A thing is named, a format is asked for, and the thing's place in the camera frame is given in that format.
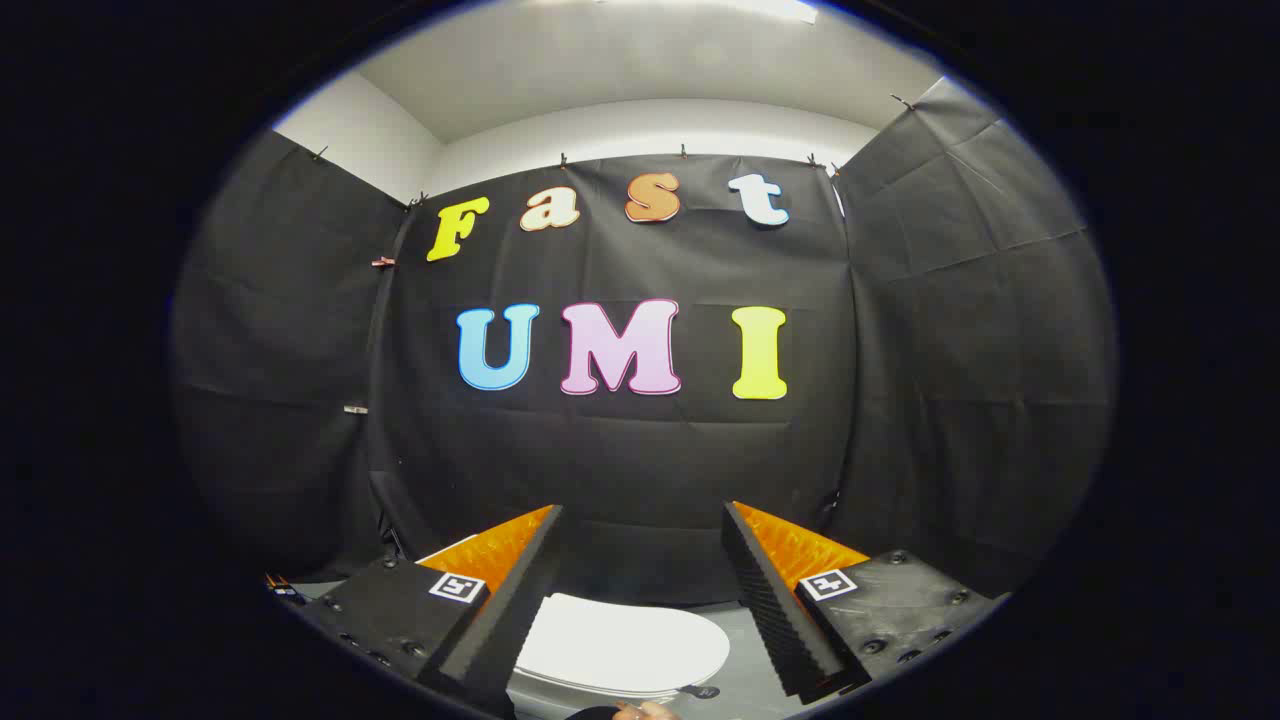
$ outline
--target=white plate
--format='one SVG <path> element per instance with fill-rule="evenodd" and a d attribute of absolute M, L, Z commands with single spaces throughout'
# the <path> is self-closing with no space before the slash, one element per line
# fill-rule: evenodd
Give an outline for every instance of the white plate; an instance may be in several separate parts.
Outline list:
<path fill-rule="evenodd" d="M 724 630 L 692 612 L 556 593 L 543 600 L 516 671 L 577 691 L 662 697 L 708 680 L 728 650 Z"/>

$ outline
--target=black cloth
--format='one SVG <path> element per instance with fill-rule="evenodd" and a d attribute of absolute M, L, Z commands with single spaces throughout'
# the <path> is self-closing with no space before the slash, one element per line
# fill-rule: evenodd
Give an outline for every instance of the black cloth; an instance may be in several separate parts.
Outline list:
<path fill-rule="evenodd" d="M 268 132 L 207 208 L 173 300 L 175 413 L 228 537 L 293 580 L 381 548 L 364 418 L 367 345 L 402 206 Z"/>
<path fill-rule="evenodd" d="M 627 186 L 673 173 L 678 213 L 632 223 Z M 781 186 L 790 220 L 754 224 L 727 183 L 762 173 Z M 527 200 L 568 186 L 581 217 L 522 231 Z M 488 197 L 457 255 L 428 263 L 442 208 Z M 374 365 L 371 413 L 385 434 L 375 473 L 402 488 L 456 542 L 547 503 L 572 528 L 559 589 L 621 602 L 700 603 L 737 589 L 719 547 L 724 500 L 815 527 L 841 477 L 852 402 L 854 328 L 845 234 L 826 173 L 765 158 L 650 155 L 530 170 L 436 197 L 411 213 Z M 675 395 L 602 383 L 570 396 L 570 328 L 561 311 L 600 304 L 622 332 L 639 302 L 675 300 Z M 502 311 L 539 305 L 530 366 L 500 392 L 458 372 L 460 313 L 495 314 L 492 366 L 507 361 Z M 742 340 L 736 307 L 782 310 L 781 400 L 739 400 Z"/>
<path fill-rule="evenodd" d="M 609 705 L 598 705 L 595 707 L 588 707 L 585 710 L 579 710 L 573 715 L 570 715 L 564 720 L 613 720 L 613 716 L 618 714 L 618 708 Z"/>
<path fill-rule="evenodd" d="M 858 398 L 829 533 L 910 550 L 983 594 L 1012 589 L 1073 518 L 1110 427 L 1115 329 L 1088 223 L 947 79 L 835 182 Z"/>

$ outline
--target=letter m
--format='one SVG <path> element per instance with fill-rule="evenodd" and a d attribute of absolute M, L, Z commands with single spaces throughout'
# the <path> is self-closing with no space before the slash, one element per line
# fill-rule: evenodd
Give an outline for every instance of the letter m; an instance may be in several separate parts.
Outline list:
<path fill-rule="evenodd" d="M 635 375 L 627 387 L 639 395 L 671 395 L 680 378 L 671 365 L 671 322 L 680 305 L 673 300 L 645 300 L 631 314 L 622 334 L 595 302 L 570 305 L 562 314 L 570 324 L 568 377 L 561 383 L 567 395 L 590 395 L 599 383 L 591 377 L 591 360 L 600 378 L 617 392 L 631 360 Z"/>

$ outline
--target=blue letter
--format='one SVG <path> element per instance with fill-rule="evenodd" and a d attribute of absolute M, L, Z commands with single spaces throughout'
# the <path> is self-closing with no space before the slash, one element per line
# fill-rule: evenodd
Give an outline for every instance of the blue letter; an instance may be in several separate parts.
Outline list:
<path fill-rule="evenodd" d="M 512 305 L 502 313 L 511 323 L 511 354 L 502 368 L 490 368 L 484 361 L 484 338 L 493 310 L 467 310 L 458 315 L 462 337 L 458 340 L 458 372 L 468 386 L 476 389 L 507 389 L 518 383 L 529 370 L 529 336 L 532 332 L 538 306 Z"/>

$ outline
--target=fingers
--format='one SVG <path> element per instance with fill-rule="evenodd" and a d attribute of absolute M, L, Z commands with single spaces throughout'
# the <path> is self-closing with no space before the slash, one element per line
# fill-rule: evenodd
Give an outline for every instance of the fingers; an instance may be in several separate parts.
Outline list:
<path fill-rule="evenodd" d="M 614 702 L 618 711 L 613 714 L 613 720 L 680 720 L 680 716 L 667 710 L 657 702 L 641 702 L 640 707 L 630 702 Z"/>
<path fill-rule="evenodd" d="M 680 720 L 678 715 L 657 702 L 641 702 L 640 708 L 644 710 L 652 720 Z"/>
<path fill-rule="evenodd" d="M 614 702 L 618 706 L 618 711 L 613 714 L 613 720 L 648 720 L 648 716 L 639 707 L 628 702 Z"/>

